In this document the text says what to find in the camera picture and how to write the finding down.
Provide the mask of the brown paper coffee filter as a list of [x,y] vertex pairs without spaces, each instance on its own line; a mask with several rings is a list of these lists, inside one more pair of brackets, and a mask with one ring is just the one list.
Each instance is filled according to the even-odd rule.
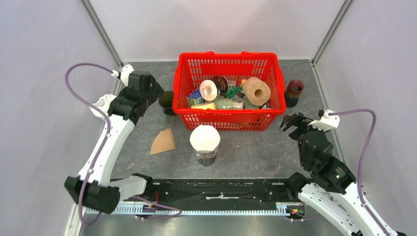
[[150,148],[150,154],[157,154],[176,149],[171,128],[160,131]]

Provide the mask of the clear glass dripper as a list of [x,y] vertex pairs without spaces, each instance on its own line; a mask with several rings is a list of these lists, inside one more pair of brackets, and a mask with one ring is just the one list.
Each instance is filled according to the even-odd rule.
[[218,149],[214,150],[197,150],[196,155],[198,159],[212,159],[216,156]]

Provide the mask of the dark green glass dripper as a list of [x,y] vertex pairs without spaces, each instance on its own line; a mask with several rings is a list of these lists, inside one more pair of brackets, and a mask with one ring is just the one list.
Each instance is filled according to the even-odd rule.
[[173,110],[174,92],[166,91],[158,98],[158,104],[163,109],[163,113],[168,116],[175,116],[176,113]]

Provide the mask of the white paper coffee filter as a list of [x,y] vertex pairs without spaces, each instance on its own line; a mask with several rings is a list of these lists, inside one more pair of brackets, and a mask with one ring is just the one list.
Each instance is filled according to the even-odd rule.
[[192,131],[189,140],[196,151],[214,151],[221,138],[213,126],[199,125]]

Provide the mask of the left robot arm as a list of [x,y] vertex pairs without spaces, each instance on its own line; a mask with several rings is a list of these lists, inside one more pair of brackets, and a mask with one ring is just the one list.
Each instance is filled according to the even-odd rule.
[[150,200],[154,195],[151,177],[135,173],[128,178],[111,181],[111,173],[127,137],[164,89],[149,72],[134,70],[126,64],[119,71],[107,70],[124,84],[119,94],[110,99],[102,97],[91,104],[69,85],[69,74],[76,67],[77,64],[68,69],[65,83],[77,99],[105,121],[105,125],[87,163],[75,177],[66,178],[64,187],[80,207],[105,214],[113,213],[119,202],[136,195],[143,201]]

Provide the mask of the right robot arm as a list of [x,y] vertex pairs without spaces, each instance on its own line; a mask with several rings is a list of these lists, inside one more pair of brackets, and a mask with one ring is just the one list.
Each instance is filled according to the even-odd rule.
[[[340,115],[368,112],[372,123],[362,149],[358,174],[332,155],[333,145],[326,133],[336,129]],[[372,137],[376,114],[370,109],[335,112],[319,110],[319,120],[297,112],[285,115],[281,131],[294,126],[289,134],[297,142],[300,165],[310,173],[308,180],[300,173],[291,175],[284,184],[284,195],[289,201],[308,204],[345,236],[401,236],[390,227],[373,208],[362,191],[361,170],[364,155]]]

